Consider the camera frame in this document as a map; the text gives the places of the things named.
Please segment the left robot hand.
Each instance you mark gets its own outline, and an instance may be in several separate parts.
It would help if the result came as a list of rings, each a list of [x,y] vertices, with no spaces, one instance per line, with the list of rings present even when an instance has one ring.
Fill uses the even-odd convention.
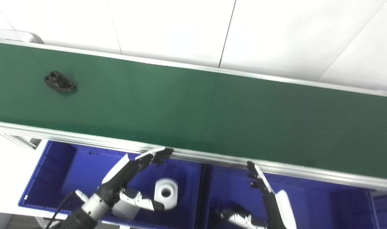
[[[127,187],[138,172],[143,171],[153,163],[163,163],[165,159],[170,158],[173,152],[173,148],[160,147],[148,150],[133,160],[124,156],[106,174],[102,185],[97,190],[98,196],[109,197],[108,204],[111,207],[119,201],[123,201],[131,206],[150,211],[164,211],[163,203],[144,197],[139,191],[130,191]]]

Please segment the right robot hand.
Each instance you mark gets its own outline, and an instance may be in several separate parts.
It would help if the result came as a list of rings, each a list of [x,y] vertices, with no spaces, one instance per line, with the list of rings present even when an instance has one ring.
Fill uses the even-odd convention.
[[[220,218],[242,229],[296,229],[297,224],[287,192],[274,191],[265,174],[253,161],[247,161],[246,167],[251,171],[248,176],[253,179],[250,186],[262,194],[267,219],[253,217],[250,213],[232,208],[221,210],[218,213]]]

